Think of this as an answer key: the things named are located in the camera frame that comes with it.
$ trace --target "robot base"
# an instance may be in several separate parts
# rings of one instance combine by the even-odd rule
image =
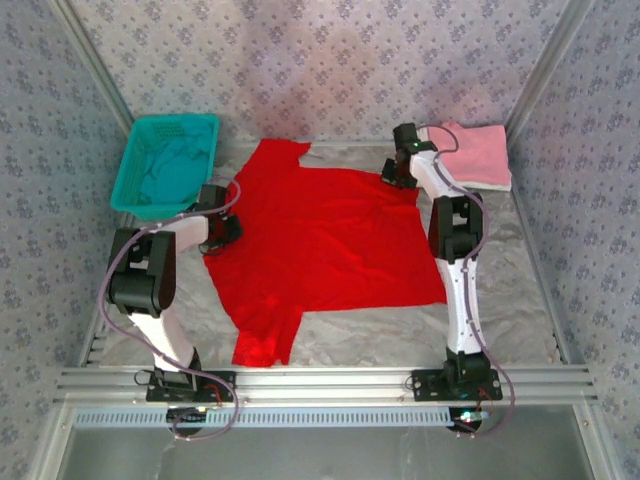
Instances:
[[[205,373],[222,378],[225,382],[236,386],[236,373],[230,371],[209,371]],[[187,403],[217,403],[220,396],[221,403],[232,403],[231,393],[222,385],[207,378],[198,377],[198,389],[169,388],[163,386],[161,377],[154,373],[149,378],[147,385],[147,402],[187,402]]]
[[[458,383],[451,387],[443,370],[414,370],[411,372],[413,399],[416,402],[447,402],[455,400],[484,401],[486,392],[492,400],[502,400],[498,372],[491,370],[485,380]]]

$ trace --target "pink towel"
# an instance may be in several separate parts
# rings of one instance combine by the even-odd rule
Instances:
[[[453,178],[469,188],[511,190],[511,172],[507,158],[507,137],[502,125],[464,128],[455,122],[443,124],[460,142],[456,153],[440,157]],[[429,140],[438,150],[455,146],[451,135],[444,130],[428,127]]]

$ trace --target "red cloth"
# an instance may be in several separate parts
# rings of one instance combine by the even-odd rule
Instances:
[[[300,167],[309,147],[260,143],[236,176],[244,235],[205,257],[240,331],[234,364],[287,364],[303,312],[446,301],[418,191],[371,173]]]

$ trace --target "teal basket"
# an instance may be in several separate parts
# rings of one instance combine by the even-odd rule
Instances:
[[[195,116],[209,122],[213,131],[208,175],[202,179],[202,183],[205,183],[213,173],[220,122],[216,115]],[[182,117],[183,115],[152,115],[135,121],[111,194],[111,207],[114,210],[129,212],[142,220],[163,220],[176,216],[196,201],[197,194],[180,204],[149,204],[143,203],[140,198],[148,152],[167,139],[185,136],[180,121]]]

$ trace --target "robotic arm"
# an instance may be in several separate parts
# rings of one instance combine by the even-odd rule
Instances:
[[[221,210],[227,189],[204,185],[189,211]],[[139,230],[116,231],[109,264]],[[183,218],[143,235],[118,263],[107,291],[107,301],[129,317],[146,339],[182,368],[200,371],[198,353],[186,338],[173,307],[176,291],[176,256],[198,246],[209,254],[242,235],[237,216],[222,211]],[[202,379],[184,373],[154,354],[151,383],[160,389],[189,396],[202,390]]]
[[[427,128],[418,131],[413,123],[402,124],[393,136],[396,157],[387,159],[382,180],[398,188],[420,186],[432,200],[429,247],[445,285],[449,310],[444,369],[414,372],[414,396],[416,400],[425,395],[435,397],[432,400],[476,399],[481,389],[492,392],[494,399],[502,398],[499,381],[497,387],[494,383],[497,372],[479,343],[484,344],[484,338],[476,294],[477,254],[467,259],[482,239],[483,212],[438,161]]]

